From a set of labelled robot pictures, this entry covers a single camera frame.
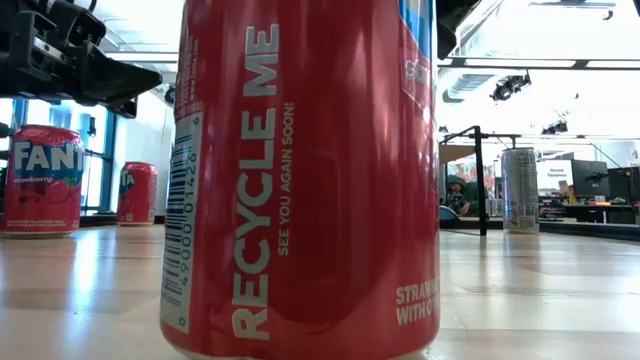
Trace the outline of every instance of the red soda can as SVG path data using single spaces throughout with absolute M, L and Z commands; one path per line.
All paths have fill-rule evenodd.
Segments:
M 127 162 L 120 172 L 118 225 L 151 225 L 156 217 L 156 167 Z
M 84 147 L 72 130 L 24 125 L 13 136 L 2 229 L 7 236 L 65 236 L 80 225 Z
M 161 327 L 193 359 L 421 358 L 434 3 L 188 0 Z

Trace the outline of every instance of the person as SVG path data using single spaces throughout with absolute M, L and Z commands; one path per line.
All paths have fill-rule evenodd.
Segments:
M 466 216 L 479 216 L 478 206 L 478 183 L 467 183 L 461 177 L 455 175 L 449 175 L 447 178 L 447 195 L 452 196 L 455 194 L 462 194 L 462 198 L 465 201 L 464 206 L 454 209 L 459 215 Z

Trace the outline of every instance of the silver can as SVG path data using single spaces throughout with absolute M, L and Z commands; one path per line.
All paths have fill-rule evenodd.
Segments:
M 507 233 L 538 233 L 538 173 L 533 148 L 502 152 L 504 230 Z

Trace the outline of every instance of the can lid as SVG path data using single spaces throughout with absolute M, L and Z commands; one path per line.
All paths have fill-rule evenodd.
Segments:
M 149 163 L 142 162 L 142 161 L 127 161 L 127 162 L 125 162 L 124 164 L 125 164 L 125 165 L 136 165 L 136 164 L 137 164 L 137 165 L 149 165 L 149 166 L 155 166 L 155 165 L 153 165 L 153 164 L 149 164 Z
M 76 131 L 76 130 L 71 130 L 71 129 L 65 129 L 65 128 L 61 128 L 61 127 L 57 127 L 57 126 L 53 126 L 53 125 L 40 125 L 40 124 L 24 124 L 20 127 L 20 130 L 24 129 L 24 128 L 46 128 L 46 129 L 56 129 L 56 130 L 63 130 L 63 131 L 68 131 L 70 133 L 74 133 L 76 135 L 80 135 L 80 132 Z
M 534 149 L 534 148 L 532 148 L 532 147 L 528 147 L 528 148 L 512 148 L 512 149 L 504 149 L 504 150 L 502 150 L 502 151 L 504 152 L 504 151 L 522 151 L 522 150 L 531 150 L 531 151 L 533 151 L 533 150 L 535 150 L 535 149 Z

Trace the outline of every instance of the blue label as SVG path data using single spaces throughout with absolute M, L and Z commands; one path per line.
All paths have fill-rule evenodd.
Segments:
M 131 173 L 127 170 L 122 170 L 122 172 L 120 173 L 120 196 L 131 190 L 131 188 L 135 184 L 136 182 L 133 179 L 133 175 L 131 175 Z
M 31 140 L 13 144 L 15 182 L 54 182 L 64 180 L 69 186 L 82 182 L 84 150 L 78 144 L 62 146 L 34 145 Z
M 433 32 L 433 2 L 431 0 L 398 0 L 400 16 L 413 39 L 418 44 L 422 56 L 431 61 L 431 36 Z

